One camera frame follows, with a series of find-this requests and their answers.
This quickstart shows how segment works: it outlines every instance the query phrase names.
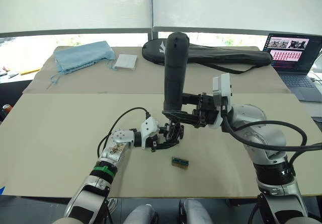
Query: laptop keyboard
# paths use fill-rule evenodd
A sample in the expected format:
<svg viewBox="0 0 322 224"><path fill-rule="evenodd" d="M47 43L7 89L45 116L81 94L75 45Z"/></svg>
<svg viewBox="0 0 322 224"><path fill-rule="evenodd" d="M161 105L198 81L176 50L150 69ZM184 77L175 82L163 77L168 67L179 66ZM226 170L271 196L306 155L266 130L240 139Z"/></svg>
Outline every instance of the laptop keyboard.
<svg viewBox="0 0 322 224"><path fill-rule="evenodd" d="M279 75L288 87L314 87L313 82L307 76Z"/></svg>

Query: logo on bag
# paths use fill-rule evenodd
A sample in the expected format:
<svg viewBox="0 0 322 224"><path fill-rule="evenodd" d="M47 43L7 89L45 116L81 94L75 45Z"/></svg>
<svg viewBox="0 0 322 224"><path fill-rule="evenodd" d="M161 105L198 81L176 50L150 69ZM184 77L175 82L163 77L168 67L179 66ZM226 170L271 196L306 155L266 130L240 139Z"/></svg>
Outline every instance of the logo on bag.
<svg viewBox="0 0 322 224"><path fill-rule="evenodd" d="M160 45L160 48L161 48L161 49L159 49L160 53L165 54L165 52L166 52L166 47L165 47L165 44L163 44L163 41L162 41L162 43L161 43L161 45Z"/></svg>

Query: black bag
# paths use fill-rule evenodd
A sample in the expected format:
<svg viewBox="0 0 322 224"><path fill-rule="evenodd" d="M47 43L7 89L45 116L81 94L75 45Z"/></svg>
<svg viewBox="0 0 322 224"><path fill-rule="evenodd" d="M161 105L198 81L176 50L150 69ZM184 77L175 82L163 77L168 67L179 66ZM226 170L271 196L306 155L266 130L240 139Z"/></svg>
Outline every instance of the black bag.
<svg viewBox="0 0 322 224"><path fill-rule="evenodd" d="M155 64L164 65L166 41L167 39L153 39L146 42L142 47L143 57ZM272 59L271 54L265 51L224 49L190 44L188 63L198 63L224 72L241 74L253 68L269 65ZM245 71L240 71L216 65L218 63L244 63L252 66Z"/></svg>

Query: green band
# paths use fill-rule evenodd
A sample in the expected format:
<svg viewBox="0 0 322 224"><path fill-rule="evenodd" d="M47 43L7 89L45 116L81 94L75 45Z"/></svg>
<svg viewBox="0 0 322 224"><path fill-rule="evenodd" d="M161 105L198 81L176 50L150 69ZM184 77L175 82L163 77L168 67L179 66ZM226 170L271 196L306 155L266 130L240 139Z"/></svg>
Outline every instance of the green band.
<svg viewBox="0 0 322 224"><path fill-rule="evenodd" d="M115 177L115 175L113 174L113 172L109 170L109 167L108 166L102 166L102 167L97 166L97 167L94 167L93 170L100 170L100 171L103 171L103 172L109 174L113 178Z"/></svg>

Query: laptop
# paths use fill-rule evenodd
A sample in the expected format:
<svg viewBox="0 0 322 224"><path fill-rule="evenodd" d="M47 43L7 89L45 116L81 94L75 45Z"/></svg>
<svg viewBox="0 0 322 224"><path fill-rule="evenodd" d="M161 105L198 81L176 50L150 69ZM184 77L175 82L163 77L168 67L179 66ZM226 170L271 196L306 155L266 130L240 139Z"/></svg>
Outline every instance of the laptop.
<svg viewBox="0 0 322 224"><path fill-rule="evenodd" d="M322 102L322 94L307 76L321 48L322 36L269 34L263 51L273 56L273 68L298 100Z"/></svg>

